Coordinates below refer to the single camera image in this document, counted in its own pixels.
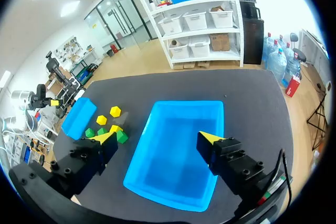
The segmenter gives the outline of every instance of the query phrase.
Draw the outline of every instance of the ceiling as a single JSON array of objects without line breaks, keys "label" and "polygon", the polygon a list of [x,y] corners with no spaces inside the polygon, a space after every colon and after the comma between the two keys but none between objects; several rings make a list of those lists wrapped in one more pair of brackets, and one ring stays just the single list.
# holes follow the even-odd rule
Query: ceiling
[{"label": "ceiling", "polygon": [[64,4],[76,0],[12,0],[0,22],[0,77],[15,73],[29,54],[74,18],[84,18],[95,0],[80,0],[77,10],[60,17]]}]

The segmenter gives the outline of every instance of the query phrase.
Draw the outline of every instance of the green triangular block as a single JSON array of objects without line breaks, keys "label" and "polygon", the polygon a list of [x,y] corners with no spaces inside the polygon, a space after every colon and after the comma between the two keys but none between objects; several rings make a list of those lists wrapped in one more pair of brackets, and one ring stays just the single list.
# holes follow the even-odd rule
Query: green triangular block
[{"label": "green triangular block", "polygon": [[105,134],[105,133],[108,133],[108,131],[105,128],[100,128],[99,131],[98,131],[98,136],[102,135],[102,134]]},{"label": "green triangular block", "polygon": [[94,136],[95,136],[95,132],[93,131],[93,129],[88,128],[88,129],[85,131],[85,136],[86,136],[87,138],[94,137]]},{"label": "green triangular block", "polygon": [[117,141],[121,144],[125,143],[128,139],[128,136],[123,131],[117,132]]}]

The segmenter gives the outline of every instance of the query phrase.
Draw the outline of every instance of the yellow cube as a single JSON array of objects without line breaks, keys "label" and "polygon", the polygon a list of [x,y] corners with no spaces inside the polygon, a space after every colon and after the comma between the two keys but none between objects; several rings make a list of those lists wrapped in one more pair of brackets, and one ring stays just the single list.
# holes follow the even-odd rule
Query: yellow cube
[{"label": "yellow cube", "polygon": [[118,131],[124,131],[124,130],[117,125],[112,125],[110,132],[118,132]]},{"label": "yellow cube", "polygon": [[121,114],[121,109],[118,106],[114,106],[111,108],[110,110],[110,114],[111,116],[113,116],[114,118],[117,118],[120,116]]},{"label": "yellow cube", "polygon": [[97,121],[96,121],[99,125],[105,125],[107,122],[107,118],[103,115],[100,115],[97,117]]}]

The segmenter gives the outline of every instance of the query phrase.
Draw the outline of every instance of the office chair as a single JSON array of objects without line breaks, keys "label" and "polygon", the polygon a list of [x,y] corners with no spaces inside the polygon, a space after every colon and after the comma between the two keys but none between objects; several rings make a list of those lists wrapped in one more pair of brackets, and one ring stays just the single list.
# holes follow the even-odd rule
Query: office chair
[{"label": "office chair", "polygon": [[298,54],[298,60],[305,62],[307,60],[306,55],[301,50],[295,48],[295,42],[298,42],[298,41],[299,41],[299,37],[295,33],[291,33],[290,42],[292,42],[292,46],[294,42],[293,52],[296,52]]}]

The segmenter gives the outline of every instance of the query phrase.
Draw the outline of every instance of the black table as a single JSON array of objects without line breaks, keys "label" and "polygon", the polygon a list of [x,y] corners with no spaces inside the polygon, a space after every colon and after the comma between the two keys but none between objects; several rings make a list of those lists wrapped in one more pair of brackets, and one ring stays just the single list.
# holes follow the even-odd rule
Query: black table
[{"label": "black table", "polygon": [[[118,105],[119,119],[129,140],[121,145],[101,176],[95,176],[77,196],[89,209],[123,219],[142,221],[187,221],[220,223],[231,218],[240,198],[219,177],[212,200],[205,212],[173,209],[147,200],[123,186],[123,180],[152,106],[160,100],[221,100],[224,102],[225,137],[233,136],[255,160],[265,163],[265,173],[276,163],[281,148],[286,151],[289,172],[293,162],[293,141],[285,99],[274,75],[267,70],[183,71],[96,81],[83,95],[98,107],[98,115],[109,115]],[[112,119],[108,117],[109,130]],[[68,154],[72,139],[58,135],[56,159]],[[278,201],[278,207],[284,200]]]}]

